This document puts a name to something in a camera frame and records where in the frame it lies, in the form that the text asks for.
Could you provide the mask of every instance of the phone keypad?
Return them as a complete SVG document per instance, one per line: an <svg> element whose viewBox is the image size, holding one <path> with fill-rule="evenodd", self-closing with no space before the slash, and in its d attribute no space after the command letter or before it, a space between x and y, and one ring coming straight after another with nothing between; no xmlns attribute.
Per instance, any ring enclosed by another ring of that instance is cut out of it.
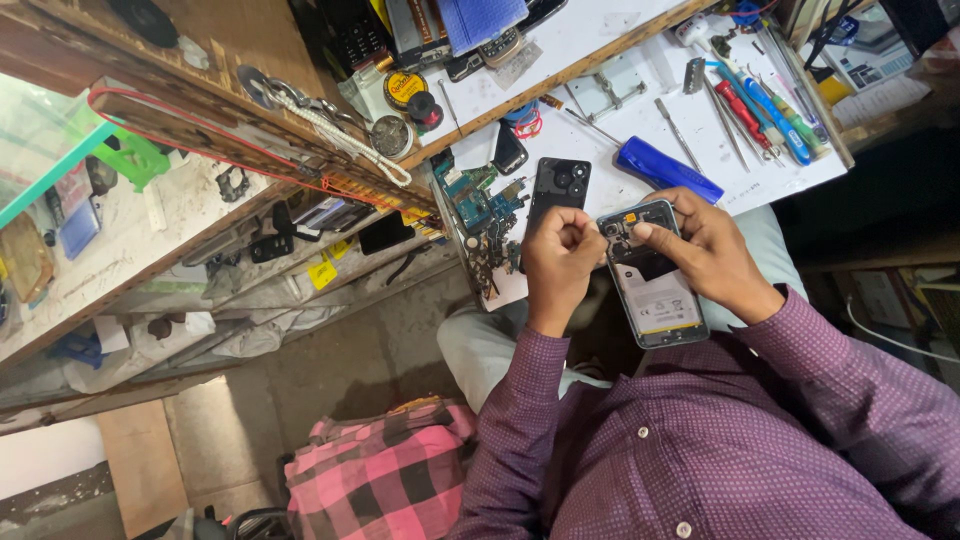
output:
<svg viewBox="0 0 960 540"><path fill-rule="evenodd" d="M364 17L347 28L340 40L341 50L350 67L355 67L384 48L383 39L374 29L372 21Z"/></svg>
<svg viewBox="0 0 960 540"><path fill-rule="evenodd" d="M519 38L520 33L516 31L516 28L511 28L497 39L480 45L480 52L482 52L487 58L494 58L510 48L510 46Z"/></svg>

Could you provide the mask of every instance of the purple polka dot shirt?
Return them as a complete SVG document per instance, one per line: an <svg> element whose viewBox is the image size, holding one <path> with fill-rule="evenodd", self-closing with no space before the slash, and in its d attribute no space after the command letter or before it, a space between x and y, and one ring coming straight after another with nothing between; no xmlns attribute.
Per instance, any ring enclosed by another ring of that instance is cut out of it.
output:
<svg viewBox="0 0 960 540"><path fill-rule="evenodd" d="M960 537L960 400L781 291L758 325L562 400L568 340L525 329L448 538Z"/></svg>

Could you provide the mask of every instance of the red screwdriver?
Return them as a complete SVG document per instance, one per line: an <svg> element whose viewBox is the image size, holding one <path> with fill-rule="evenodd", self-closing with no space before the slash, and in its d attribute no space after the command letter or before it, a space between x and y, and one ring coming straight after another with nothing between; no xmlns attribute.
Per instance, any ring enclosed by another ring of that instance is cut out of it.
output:
<svg viewBox="0 0 960 540"><path fill-rule="evenodd" d="M727 103L730 104L733 114L740 120L741 126L746 129L750 137L759 143L763 150L770 152L770 155L779 162L780 158L778 158L774 152L773 144L770 143L766 135L760 132L760 123L756 121L754 116L750 114L747 106L744 105L743 101L733 92L730 81L721 81L719 85L715 86L715 89L717 93L723 96L723 98L727 100Z"/></svg>

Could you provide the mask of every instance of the shirt cuff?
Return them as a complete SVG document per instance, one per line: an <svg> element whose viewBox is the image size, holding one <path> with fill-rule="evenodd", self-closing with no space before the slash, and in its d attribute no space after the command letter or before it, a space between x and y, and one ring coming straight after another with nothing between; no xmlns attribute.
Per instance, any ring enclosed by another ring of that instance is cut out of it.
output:
<svg viewBox="0 0 960 540"><path fill-rule="evenodd" d="M790 285L778 283L786 298L780 311L733 335L787 380L812 380L842 367L850 358L846 335L833 327Z"/></svg>
<svg viewBox="0 0 960 540"><path fill-rule="evenodd" d="M537 400L558 399L569 337L547 337L523 327L506 379L512 388Z"/></svg>

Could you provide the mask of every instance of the white cable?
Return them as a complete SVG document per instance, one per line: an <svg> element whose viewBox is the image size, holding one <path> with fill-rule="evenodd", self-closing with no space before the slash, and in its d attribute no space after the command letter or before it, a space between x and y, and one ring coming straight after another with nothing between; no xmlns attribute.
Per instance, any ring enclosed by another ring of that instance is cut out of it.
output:
<svg viewBox="0 0 960 540"><path fill-rule="evenodd" d="M820 19L823 17L824 9L827 8L827 4L830 0L817 0L817 3L813 5L813 10L810 12L810 22L804 26L801 30L797 40L793 44L793 50L800 52L801 49L806 45L806 41L810 39L810 34L813 32L813 29L820 24Z"/></svg>
<svg viewBox="0 0 960 540"><path fill-rule="evenodd" d="M903 348L906 349L907 351L913 351L914 353L920 353L921 355L933 356L934 358L938 358L938 359L941 359L941 360L945 360L945 361L947 361L947 362L953 362L953 363L960 364L960 360L958 360L958 359L956 359L956 358L951 358L951 357L949 357L949 356L943 356L943 355L937 355L936 353L931 353L931 352L929 352L929 351L924 351L924 350L922 350L922 349L917 349L917 348L914 348L914 347L910 347L909 345L904 345L904 344L900 343L899 341L895 341L895 340L890 339L889 337L887 337L887 336L885 336L885 335L881 335L881 334L879 334L879 333L876 333L875 331L872 331L872 330L864 327L864 326L861 325L860 323L856 322L856 319L853 318L853 311L852 311L852 309L850 308L850 306L851 306L852 303L853 303L853 295L850 295L850 296L847 297L847 314L850 315L850 320L853 321L853 323L856 325L857 328L863 330L864 332L868 333L869 335L872 335L873 337L878 337L878 338L880 338L880 339L882 339L882 340L884 340L884 341L889 341L890 343L893 343L894 345L896 345L896 346L898 346L898 347L903 347Z"/></svg>
<svg viewBox="0 0 960 540"><path fill-rule="evenodd" d="M376 168L383 171L383 173L387 175L387 178L393 181L394 184L399 185L400 187L406 187L410 184L410 182L413 181L413 179L410 178L410 173L403 170L403 167L400 167L396 163L384 158L376 150L373 150L373 148L367 146L359 140L341 132L326 118L323 118L312 110L299 107L294 100L290 99L282 92L275 92L272 97L281 105L283 105L283 107L286 107L288 110L290 110L290 112L293 114L316 126L317 129L324 134L324 136L333 141L333 143L337 146L348 148L349 150L352 150L372 161L373 164L376 165ZM390 167L398 172L399 176L402 177L402 180L398 180L396 178L396 174L390 172L387 167Z"/></svg>

